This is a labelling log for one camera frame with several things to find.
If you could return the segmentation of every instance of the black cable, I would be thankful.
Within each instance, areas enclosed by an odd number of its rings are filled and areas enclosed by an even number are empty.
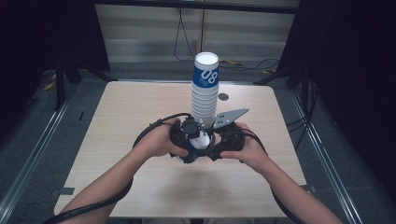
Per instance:
[[[180,113],[180,114],[175,114],[175,115],[166,117],[164,119],[158,119],[153,124],[150,124],[141,134],[139,134],[137,136],[136,140],[134,141],[133,148],[140,142],[140,140],[147,133],[149,133],[153,129],[155,129],[155,128],[163,125],[163,124],[167,124],[167,123],[164,123],[165,121],[167,121],[169,119],[176,118],[176,117],[180,117],[180,116],[188,116],[188,117],[190,117],[191,114],[189,114],[189,113]],[[117,195],[115,195],[115,196],[113,196],[113,197],[111,197],[109,199],[103,200],[103,201],[98,202],[98,203],[88,204],[88,205],[82,206],[80,208],[76,208],[76,209],[61,213],[61,214],[59,214],[59,215],[57,215],[55,217],[52,217],[52,218],[48,219],[47,221],[44,222],[44,224],[58,223],[58,222],[67,220],[67,219],[69,219],[71,217],[76,217],[76,216],[82,215],[84,213],[88,213],[88,212],[91,212],[93,210],[96,210],[96,209],[99,209],[99,208],[102,208],[102,207],[106,207],[108,205],[116,203],[119,200],[121,200],[123,197],[125,197],[125,195],[131,189],[131,186],[132,186],[133,182],[134,182],[134,178],[132,177],[132,179],[128,182],[128,184],[125,186],[125,188],[120,193],[118,193]]]
[[[183,17],[182,17],[182,14],[181,14],[181,8],[178,9],[178,15],[179,15],[179,20],[178,20],[177,35],[176,35],[175,45],[174,45],[174,55],[179,61],[182,61],[182,62],[191,61],[191,60],[182,60],[182,59],[177,57],[177,53],[176,53],[176,51],[177,51],[177,41],[178,41],[178,33],[180,31],[180,25],[181,25],[181,27],[183,29],[183,33],[184,33],[184,38],[186,39],[187,48],[189,49],[190,56],[192,57],[193,60],[195,60],[195,57],[192,54],[192,51],[191,51],[191,48],[190,48],[189,39],[187,38],[186,29],[184,27]],[[260,64],[262,64],[263,62],[267,62],[267,61],[275,61],[275,62],[273,64],[269,65],[269,66],[259,68]],[[219,67],[220,68],[224,68],[224,69],[235,70],[235,71],[264,70],[264,69],[269,69],[269,68],[274,67],[275,65],[277,65],[279,63],[279,61],[280,61],[279,59],[264,59],[264,60],[261,60],[254,67],[245,67],[245,66],[231,67],[231,66],[221,66],[221,65]]]
[[[181,27],[183,28],[184,38],[186,39],[187,48],[189,49],[189,52],[190,52],[191,57],[195,60],[195,57],[194,57],[194,55],[192,54],[191,49],[190,49],[190,44],[189,44],[189,39],[187,38],[186,29],[184,28],[184,22],[183,22],[183,18],[182,18],[182,16],[181,16],[181,8],[178,9],[178,15],[179,15],[179,19],[178,19],[177,35],[176,35],[175,46],[174,46],[174,55],[175,55],[175,57],[176,57],[179,61],[182,61],[182,62],[191,61],[191,60],[182,60],[182,59],[179,59],[179,58],[177,57],[177,54],[176,54],[176,50],[177,50],[177,41],[178,41],[178,33],[179,33],[179,31],[180,31],[180,25],[181,25]]]
[[[276,62],[274,62],[273,64],[271,64],[269,66],[259,68],[260,64],[262,64],[264,62],[268,62],[268,61],[276,61]],[[259,61],[259,63],[254,67],[245,67],[245,66],[231,67],[231,66],[221,66],[221,65],[219,67],[224,68],[224,69],[231,69],[231,70],[235,70],[235,71],[251,71],[251,70],[269,69],[269,68],[274,67],[278,63],[279,63],[279,59],[264,59],[264,60]]]
[[[301,121],[304,121],[304,119],[306,119],[306,117],[303,117],[301,119],[297,119],[297,120],[295,120],[293,122],[290,122],[290,123],[287,123],[286,126],[290,126],[290,125],[294,125],[294,124],[300,123]]]
[[[302,134],[301,134],[301,136],[299,138],[299,140],[297,141],[296,146],[294,147],[294,149],[296,151],[297,151],[298,146],[301,144],[301,142],[303,140],[303,137],[305,135],[306,129],[309,128],[309,125],[310,125],[311,119],[312,119],[312,115],[314,113],[314,109],[315,109],[315,106],[316,106],[316,102],[317,102],[317,99],[318,99],[318,87],[317,87],[317,85],[314,82],[311,83],[310,95],[311,95],[311,107],[310,107],[310,109],[308,111],[308,114],[306,115],[306,119],[304,119],[304,123],[302,125],[300,125],[299,127],[289,131],[289,133],[292,133],[292,132],[296,131],[297,129],[300,129],[301,127],[305,126],[305,128],[304,128],[304,130],[303,130],[303,132],[302,132]]]
[[[250,133],[245,133],[245,136],[249,136],[252,137],[253,139],[255,139],[260,146],[262,147],[262,149],[264,149],[264,152],[268,155],[267,151],[265,150],[264,145],[262,144],[262,141],[260,140],[260,138],[251,130],[249,129],[242,129],[243,131],[247,131]],[[274,199],[277,203],[277,205],[279,206],[279,208],[283,211],[283,213],[285,213],[285,215],[290,218],[292,221],[294,221],[297,224],[304,224],[299,218],[297,218],[276,196],[276,194],[274,193],[274,191],[271,189],[271,192],[274,196]]]

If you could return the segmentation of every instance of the floor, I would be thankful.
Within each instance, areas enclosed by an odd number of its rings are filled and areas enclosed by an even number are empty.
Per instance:
[[[274,62],[263,62],[259,67],[268,67],[272,63]],[[245,62],[245,65],[253,68],[257,62]],[[227,64],[221,66],[221,81],[250,85],[252,81],[268,76],[261,69],[230,69],[226,68],[230,66]],[[193,62],[113,63],[111,76],[127,80],[189,81],[192,67]],[[64,185],[106,87],[103,80],[92,74],[86,71],[81,71],[81,74],[81,83],[65,83],[68,104],[60,114],[54,111],[55,87],[43,90],[51,77],[45,73],[20,120],[10,130],[5,141],[0,143],[0,223],[42,223],[53,216],[57,190]],[[269,86],[274,89],[285,123],[290,124],[288,128],[292,131],[302,123],[291,124],[301,117],[295,104],[296,95],[286,88],[286,81],[286,78],[276,79]],[[46,130],[49,122],[53,121],[53,116],[59,118],[55,122],[55,129]],[[311,121],[321,141],[319,147],[327,153],[324,158],[330,160],[337,174],[336,177],[329,175],[329,167],[323,165],[323,156],[312,143],[313,136],[305,132],[303,126],[292,131],[290,137],[295,146],[304,134],[296,151],[313,195],[328,205],[345,223],[396,223],[394,202],[389,199],[371,169],[350,146],[342,131],[337,129],[332,115],[320,98],[320,91]],[[40,139],[45,131],[49,133],[49,138],[44,139],[47,141]],[[42,142],[45,144],[40,152],[32,154],[38,143]],[[341,184],[345,191],[334,190],[333,182],[337,178],[340,180],[337,184]],[[346,195],[340,196],[338,191],[345,192]],[[348,211],[342,204],[356,211]],[[134,219],[119,218],[108,221],[134,222]],[[287,218],[257,218],[255,223],[292,222]]]

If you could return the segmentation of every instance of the right hand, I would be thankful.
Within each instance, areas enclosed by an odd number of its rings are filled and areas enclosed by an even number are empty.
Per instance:
[[[241,129],[249,130],[245,123],[236,122],[236,125]],[[245,146],[241,151],[223,151],[220,156],[223,159],[240,160],[256,172],[259,172],[260,167],[269,159],[260,144],[251,137],[246,138]]]

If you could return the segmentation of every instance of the black curtain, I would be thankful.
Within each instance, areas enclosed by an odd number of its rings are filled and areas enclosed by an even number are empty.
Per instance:
[[[2,1],[0,52],[0,136],[16,122],[42,73],[54,69],[60,57],[110,70],[94,4]]]

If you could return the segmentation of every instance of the wooden tabletop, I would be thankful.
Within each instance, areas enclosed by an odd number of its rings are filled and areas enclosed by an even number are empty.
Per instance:
[[[217,112],[247,107],[237,121],[262,140],[269,156],[298,184],[304,175],[270,87],[219,84]],[[110,82],[93,116],[61,195],[58,214],[80,191],[131,150],[157,119],[191,112],[190,83]],[[146,162],[112,217],[283,217],[263,177],[235,160],[199,158],[184,164],[163,156]]]

